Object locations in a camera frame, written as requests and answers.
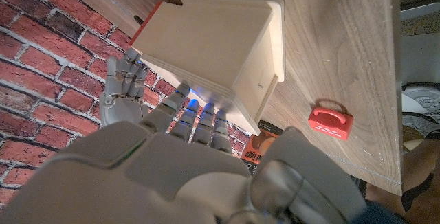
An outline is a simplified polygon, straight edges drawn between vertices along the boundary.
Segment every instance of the wooden box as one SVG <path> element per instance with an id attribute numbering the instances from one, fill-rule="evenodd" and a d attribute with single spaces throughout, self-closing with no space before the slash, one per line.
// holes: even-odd
<path id="1" fill-rule="evenodd" d="M 159 2 L 131 45 L 161 77 L 192 89 L 228 120 L 257 126 L 277 82 L 284 81 L 283 0 Z"/>

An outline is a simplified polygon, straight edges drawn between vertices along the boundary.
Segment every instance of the red edge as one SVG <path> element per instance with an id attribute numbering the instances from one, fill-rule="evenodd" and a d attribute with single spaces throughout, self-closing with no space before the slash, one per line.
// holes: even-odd
<path id="1" fill-rule="evenodd" d="M 151 10 L 150 14 L 146 18 L 146 20 L 143 22 L 143 24 L 140 26 L 140 28 L 135 33 L 135 36 L 130 40 L 129 45 L 132 46 L 135 40 L 138 38 L 140 32 L 144 29 L 145 25 L 150 21 L 151 17 L 153 17 L 153 14 L 159 9 L 160 4 L 162 4 L 162 1 L 157 2 L 156 6 Z"/>

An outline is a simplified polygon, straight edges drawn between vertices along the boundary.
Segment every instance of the wooden tabletop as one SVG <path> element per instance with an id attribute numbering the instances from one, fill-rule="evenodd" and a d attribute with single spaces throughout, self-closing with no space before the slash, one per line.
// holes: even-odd
<path id="1" fill-rule="evenodd" d="M 83 0 L 123 32 L 139 28 L 158 1 Z M 399 0 L 285 0 L 285 81 L 263 119 L 296 126 L 346 172 L 402 194 Z M 310 129 L 313 106 L 354 117 L 348 141 Z"/>

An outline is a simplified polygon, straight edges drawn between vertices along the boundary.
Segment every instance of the red handbag toy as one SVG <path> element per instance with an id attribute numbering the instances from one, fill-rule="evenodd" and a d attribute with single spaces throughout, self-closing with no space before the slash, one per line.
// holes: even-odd
<path id="1" fill-rule="evenodd" d="M 309 116 L 312 129 L 343 140 L 348 140 L 353 117 L 324 107 L 314 107 Z"/>

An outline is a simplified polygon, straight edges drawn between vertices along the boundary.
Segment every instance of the book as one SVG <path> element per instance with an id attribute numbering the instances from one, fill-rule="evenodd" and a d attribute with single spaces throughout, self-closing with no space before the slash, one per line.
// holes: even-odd
<path id="1" fill-rule="evenodd" d="M 249 169 L 251 175 L 255 173 L 272 142 L 283 133 L 281 128 L 264 120 L 260 120 L 258 128 L 260 129 L 260 135 L 251 135 L 249 142 L 241 154 L 241 159 L 247 169 Z"/>

